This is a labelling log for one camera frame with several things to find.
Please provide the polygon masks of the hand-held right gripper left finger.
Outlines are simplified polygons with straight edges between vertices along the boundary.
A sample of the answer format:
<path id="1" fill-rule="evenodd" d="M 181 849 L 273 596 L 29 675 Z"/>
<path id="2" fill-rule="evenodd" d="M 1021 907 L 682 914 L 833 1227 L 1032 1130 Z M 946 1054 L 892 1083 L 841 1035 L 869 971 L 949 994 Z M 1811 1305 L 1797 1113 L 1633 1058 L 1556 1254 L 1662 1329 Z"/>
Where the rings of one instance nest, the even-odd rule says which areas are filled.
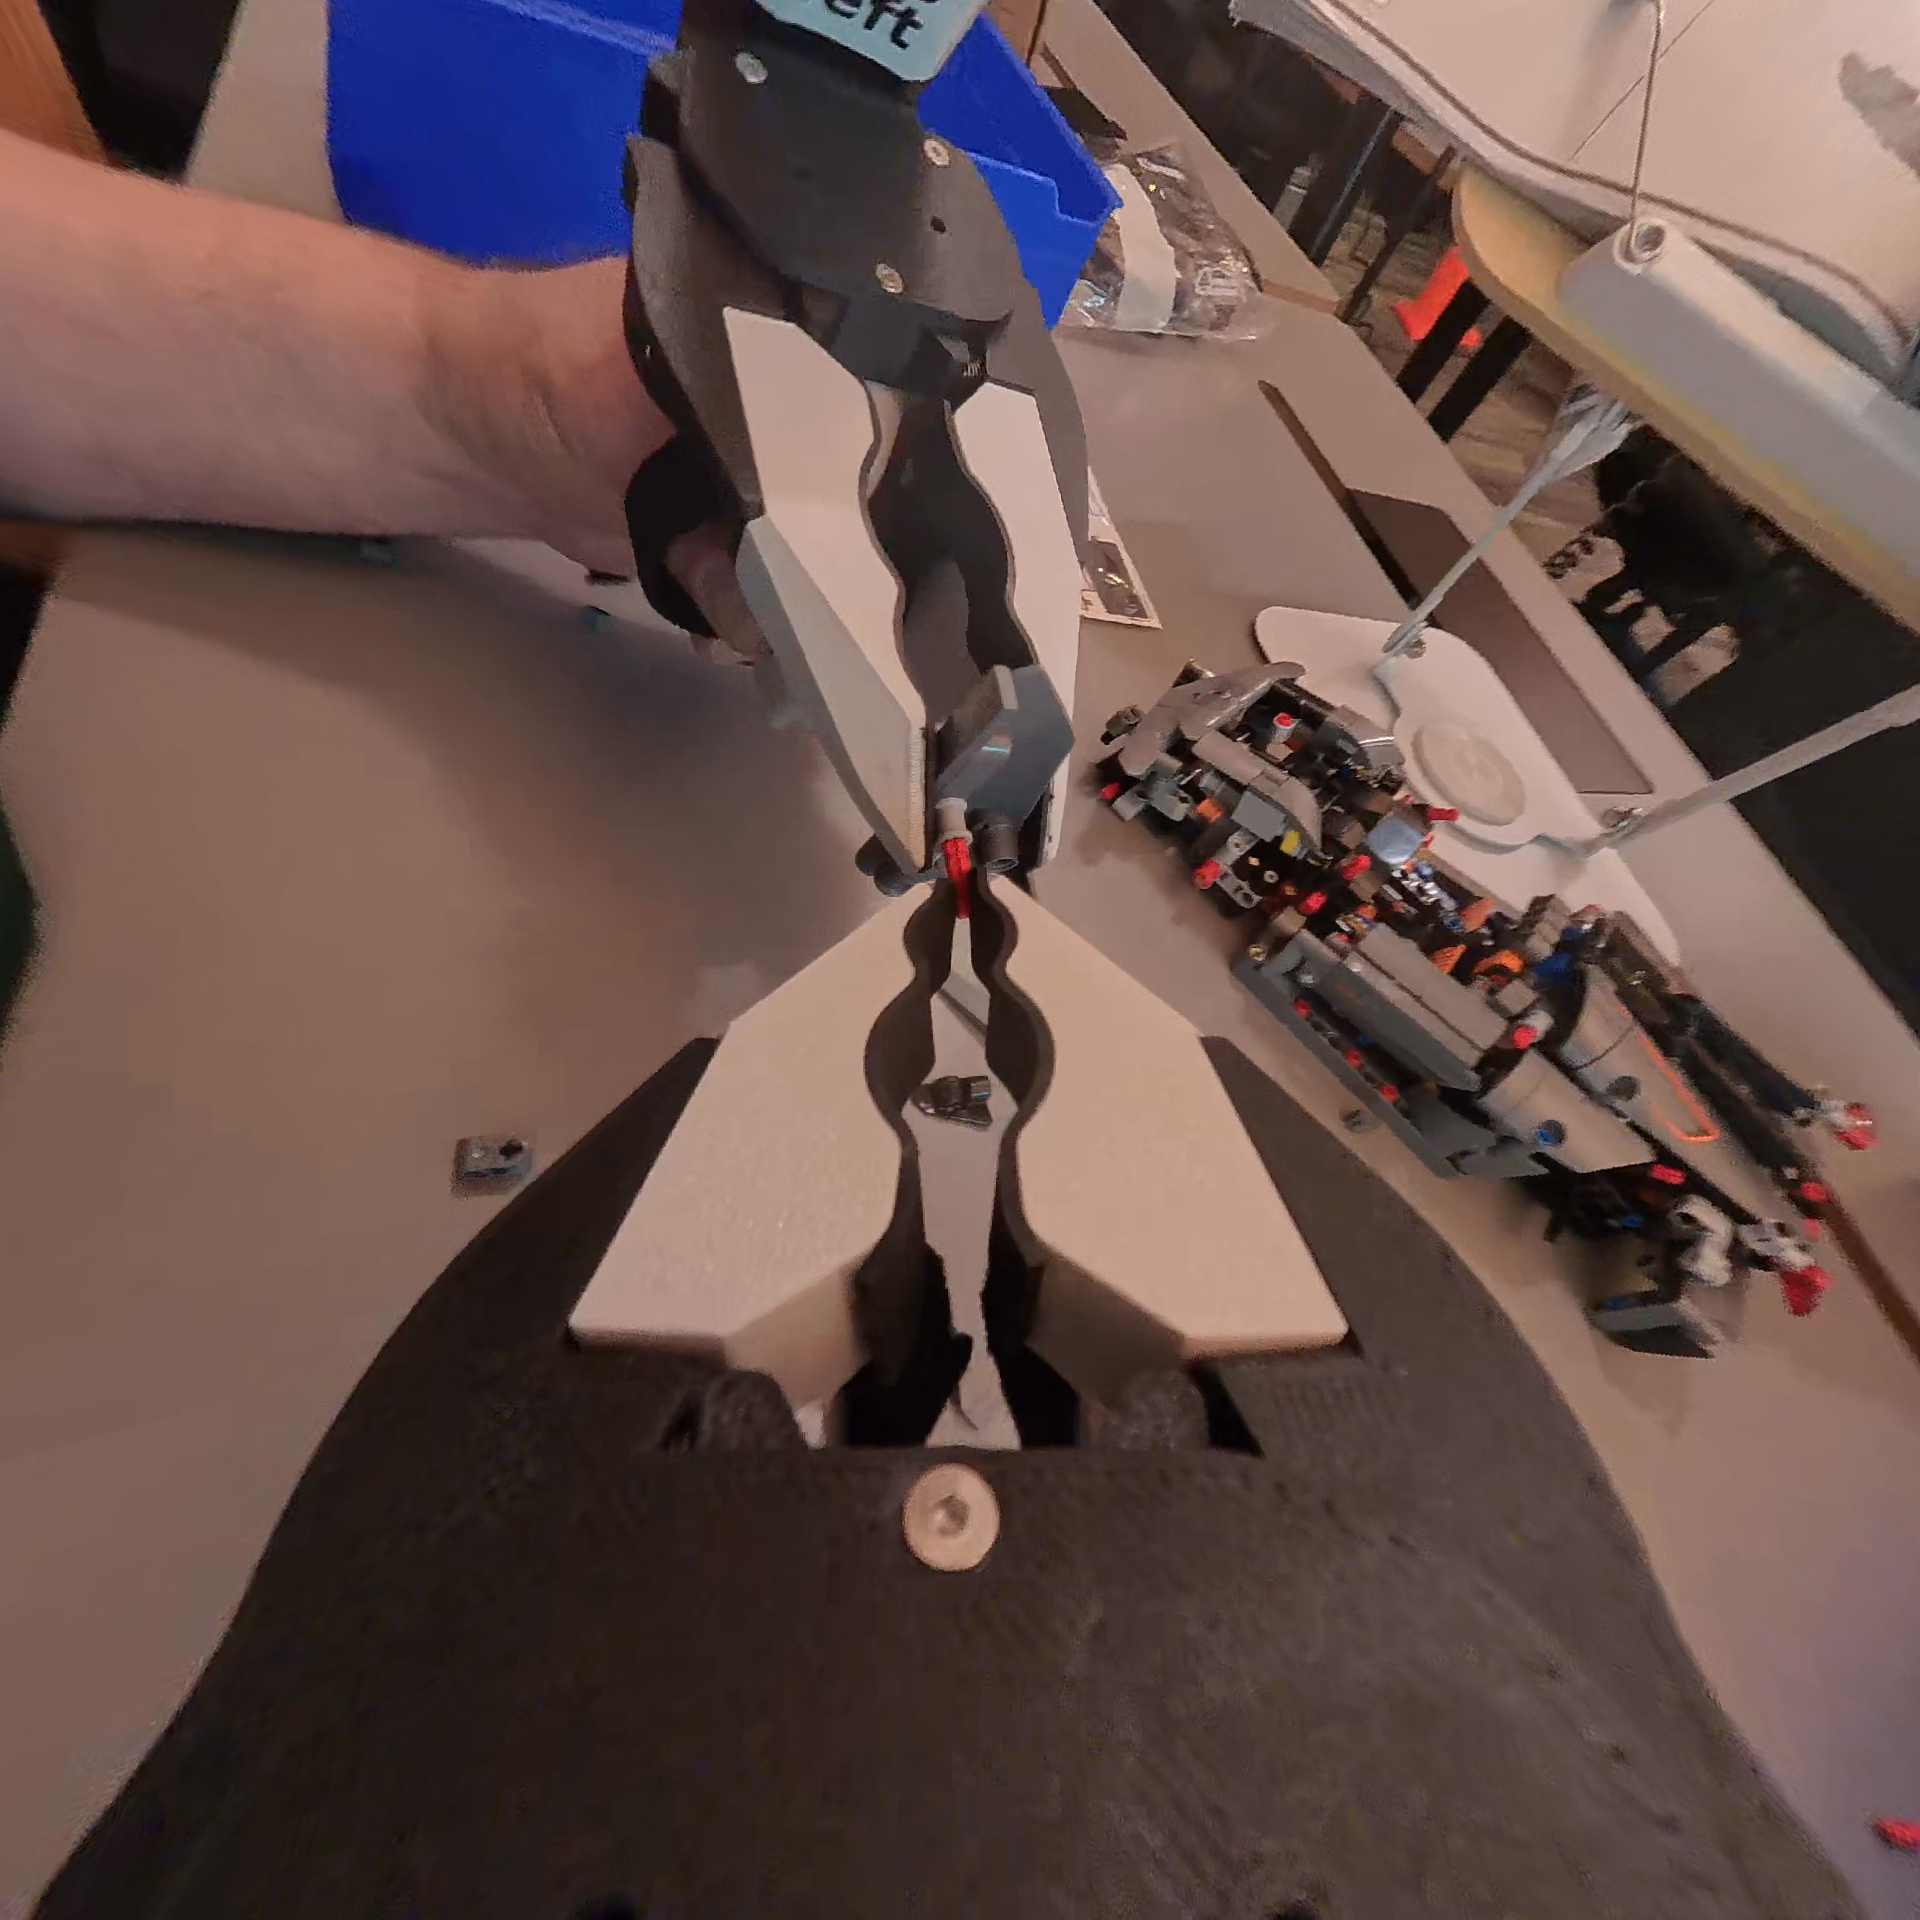
<path id="1" fill-rule="evenodd" d="M 737 1017 L 568 1329 L 830 1401 L 898 1380 L 931 1294 L 905 1100 L 933 1066 L 954 901 L 886 902 Z"/>

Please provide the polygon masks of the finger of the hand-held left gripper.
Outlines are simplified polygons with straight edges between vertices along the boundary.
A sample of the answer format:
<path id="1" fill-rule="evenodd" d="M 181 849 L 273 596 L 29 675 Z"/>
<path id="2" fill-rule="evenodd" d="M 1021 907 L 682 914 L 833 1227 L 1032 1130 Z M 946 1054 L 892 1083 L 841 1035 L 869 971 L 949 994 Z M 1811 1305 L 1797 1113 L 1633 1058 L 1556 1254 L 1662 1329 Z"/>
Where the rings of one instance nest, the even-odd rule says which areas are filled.
<path id="1" fill-rule="evenodd" d="M 898 405 L 877 470 L 877 540 L 904 582 L 904 662 L 937 728 L 995 666 L 1043 666 L 1070 721 L 1081 556 L 1041 400 L 978 388 Z"/>
<path id="2" fill-rule="evenodd" d="M 929 708 L 904 660 L 901 574 L 872 516 L 898 409 L 792 321 L 732 306 L 726 347 L 758 480 L 740 589 L 786 708 L 915 880 L 929 864 Z"/>

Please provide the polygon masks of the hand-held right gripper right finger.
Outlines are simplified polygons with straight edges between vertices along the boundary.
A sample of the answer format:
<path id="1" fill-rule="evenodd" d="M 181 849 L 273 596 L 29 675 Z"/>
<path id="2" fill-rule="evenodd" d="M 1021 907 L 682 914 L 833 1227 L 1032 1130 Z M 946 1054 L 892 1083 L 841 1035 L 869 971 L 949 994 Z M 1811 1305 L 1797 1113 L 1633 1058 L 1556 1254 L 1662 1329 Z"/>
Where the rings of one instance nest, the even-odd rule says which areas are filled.
<path id="1" fill-rule="evenodd" d="M 1045 1365 L 1323 1352 L 1349 1333 L 1202 1034 L 1016 884 L 976 884 L 1001 1324 Z"/>

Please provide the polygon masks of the grey lego panel assembly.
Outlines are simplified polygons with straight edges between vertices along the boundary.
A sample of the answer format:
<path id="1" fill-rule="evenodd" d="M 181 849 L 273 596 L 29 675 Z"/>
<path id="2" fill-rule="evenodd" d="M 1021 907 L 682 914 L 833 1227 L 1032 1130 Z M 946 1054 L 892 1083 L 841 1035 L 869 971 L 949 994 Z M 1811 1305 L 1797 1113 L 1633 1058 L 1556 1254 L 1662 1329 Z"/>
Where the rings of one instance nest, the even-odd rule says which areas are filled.
<path id="1" fill-rule="evenodd" d="M 1059 846 L 1073 721 L 1041 662 L 995 666 L 933 736 L 929 820 L 936 846 L 968 836 L 995 876 L 1034 873 Z"/>

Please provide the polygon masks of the blue plastic bin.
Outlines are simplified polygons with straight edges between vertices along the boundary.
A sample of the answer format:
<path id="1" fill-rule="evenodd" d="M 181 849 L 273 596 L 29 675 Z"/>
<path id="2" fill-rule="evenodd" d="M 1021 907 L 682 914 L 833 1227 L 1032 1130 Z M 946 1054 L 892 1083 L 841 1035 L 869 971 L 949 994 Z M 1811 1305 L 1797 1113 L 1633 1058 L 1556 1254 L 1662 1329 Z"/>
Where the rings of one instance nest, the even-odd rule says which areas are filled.
<path id="1" fill-rule="evenodd" d="M 622 156 L 678 2 L 333 2 L 326 162 L 349 225 L 478 266 L 622 252 Z M 1121 193 L 978 17 L 921 93 L 968 152 L 1059 323 Z"/>

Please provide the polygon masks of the person's left forearm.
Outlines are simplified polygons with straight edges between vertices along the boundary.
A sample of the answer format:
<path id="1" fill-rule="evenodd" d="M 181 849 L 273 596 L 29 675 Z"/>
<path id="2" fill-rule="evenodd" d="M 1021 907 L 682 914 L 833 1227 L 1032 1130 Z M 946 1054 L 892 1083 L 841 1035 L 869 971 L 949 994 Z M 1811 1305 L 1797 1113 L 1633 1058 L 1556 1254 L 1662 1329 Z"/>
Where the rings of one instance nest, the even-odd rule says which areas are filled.
<path id="1" fill-rule="evenodd" d="M 3 141 L 3 496 L 42 521 L 496 538 L 486 280 Z"/>

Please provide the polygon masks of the lego sticker sheet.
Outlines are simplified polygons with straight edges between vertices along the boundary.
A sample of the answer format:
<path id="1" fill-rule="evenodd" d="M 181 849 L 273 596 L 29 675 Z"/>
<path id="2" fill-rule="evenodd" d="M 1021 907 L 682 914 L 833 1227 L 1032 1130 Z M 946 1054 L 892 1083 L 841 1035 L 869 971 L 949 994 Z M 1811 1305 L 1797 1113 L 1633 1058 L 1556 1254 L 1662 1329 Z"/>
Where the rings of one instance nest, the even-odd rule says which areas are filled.
<path id="1" fill-rule="evenodd" d="M 1162 617 L 1139 568 L 1098 493 L 1089 496 L 1089 540 L 1084 544 L 1078 596 L 1084 619 L 1145 630 L 1162 629 Z"/>

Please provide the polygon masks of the clear bag of lego parts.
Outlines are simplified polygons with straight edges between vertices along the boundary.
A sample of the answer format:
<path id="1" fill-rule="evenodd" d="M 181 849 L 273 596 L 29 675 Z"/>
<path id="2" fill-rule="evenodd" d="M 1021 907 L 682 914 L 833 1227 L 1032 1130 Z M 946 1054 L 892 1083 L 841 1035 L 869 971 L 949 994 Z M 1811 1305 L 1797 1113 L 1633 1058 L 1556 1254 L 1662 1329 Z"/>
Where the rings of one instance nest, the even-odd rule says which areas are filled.
<path id="1" fill-rule="evenodd" d="M 1101 176 L 1117 205 L 1073 286 L 1066 328 L 1224 345 L 1267 332 L 1257 266 L 1180 147 L 1117 152 Z"/>

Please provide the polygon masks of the grey lego car model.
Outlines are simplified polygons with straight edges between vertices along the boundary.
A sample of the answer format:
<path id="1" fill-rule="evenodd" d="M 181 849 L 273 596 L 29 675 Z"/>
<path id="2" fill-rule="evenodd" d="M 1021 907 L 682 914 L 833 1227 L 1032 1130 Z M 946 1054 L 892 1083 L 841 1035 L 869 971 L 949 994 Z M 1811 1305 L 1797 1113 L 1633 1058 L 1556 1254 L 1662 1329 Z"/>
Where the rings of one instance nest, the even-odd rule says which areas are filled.
<path id="1" fill-rule="evenodd" d="M 1501 902 L 1435 836 L 1461 826 L 1413 745 L 1296 662 L 1189 662 L 1101 730 L 1100 797 L 1170 832 L 1245 921 L 1233 971 L 1441 1177 L 1509 1181 L 1549 1242 L 1622 1242 L 1598 1333 L 1710 1358 L 1713 1294 L 1773 1281 L 1808 1316 L 1833 1194 L 1803 1146 L 1874 1144 L 1867 1109 L 1781 1070 L 1622 909 Z"/>

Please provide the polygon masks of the person's left hand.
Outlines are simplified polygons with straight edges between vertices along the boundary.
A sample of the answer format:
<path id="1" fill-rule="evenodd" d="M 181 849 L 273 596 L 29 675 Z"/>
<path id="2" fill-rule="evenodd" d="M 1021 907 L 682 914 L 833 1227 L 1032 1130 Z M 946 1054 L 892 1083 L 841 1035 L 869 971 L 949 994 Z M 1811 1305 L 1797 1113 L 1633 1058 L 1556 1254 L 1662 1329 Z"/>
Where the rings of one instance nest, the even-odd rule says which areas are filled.
<path id="1" fill-rule="evenodd" d="M 588 569 L 638 578 L 627 493 L 661 467 L 672 422 L 645 394 L 624 330 L 624 261 L 490 280 L 515 350 L 515 468 L 529 536 Z"/>

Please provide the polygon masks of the white book stand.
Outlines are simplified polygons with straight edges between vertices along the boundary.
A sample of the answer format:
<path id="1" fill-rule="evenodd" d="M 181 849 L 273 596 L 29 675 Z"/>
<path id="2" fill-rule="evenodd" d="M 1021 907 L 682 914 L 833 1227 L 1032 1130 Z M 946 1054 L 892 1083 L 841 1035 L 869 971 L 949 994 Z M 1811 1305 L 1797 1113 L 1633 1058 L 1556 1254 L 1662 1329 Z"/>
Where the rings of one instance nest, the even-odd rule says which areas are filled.
<path id="1" fill-rule="evenodd" d="M 1638 189 L 1628 219 L 1593 248 L 1548 219 L 1500 180 L 1465 169 L 1457 208 L 1477 200 L 1509 205 L 1509 238 L 1549 249 L 1540 283 L 1500 277 L 1481 245 L 1461 248 L 1490 290 L 1536 297 L 1556 350 L 1598 380 L 1572 387 L 1518 492 L 1404 619 L 1349 660 L 1388 718 L 1361 732 L 1365 747 L 1395 749 L 1420 797 L 1457 834 L 1494 854 L 1544 849 L 1569 873 L 1584 873 L 1622 841 L 1739 801 L 1882 732 L 1918 718 L 1905 689 L 1795 741 L 1681 801 L 1629 810 L 1598 822 L 1548 753 L 1506 683 L 1470 666 L 1462 641 L 1435 613 L 1524 507 L 1570 473 L 1614 451 L 1636 422 L 1657 425 L 1726 488 L 1761 507 L 1803 548 L 1860 592 L 1900 608 L 1916 592 L 1918 413 L 1906 384 L 1860 368 L 1802 328 L 1739 272 L 1730 272 Z"/>

